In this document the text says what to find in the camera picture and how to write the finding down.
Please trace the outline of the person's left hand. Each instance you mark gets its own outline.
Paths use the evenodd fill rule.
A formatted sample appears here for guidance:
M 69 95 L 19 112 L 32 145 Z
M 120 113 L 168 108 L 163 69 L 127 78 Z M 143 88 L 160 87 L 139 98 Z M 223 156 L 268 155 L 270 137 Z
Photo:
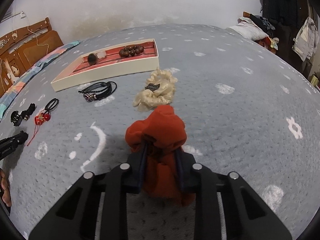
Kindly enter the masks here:
M 11 202 L 11 195 L 10 195 L 8 180 L 7 180 L 5 173 L 2 169 L 0 169 L 0 173 L 1 173 L 2 200 L 7 207 L 11 207 L 12 202 Z

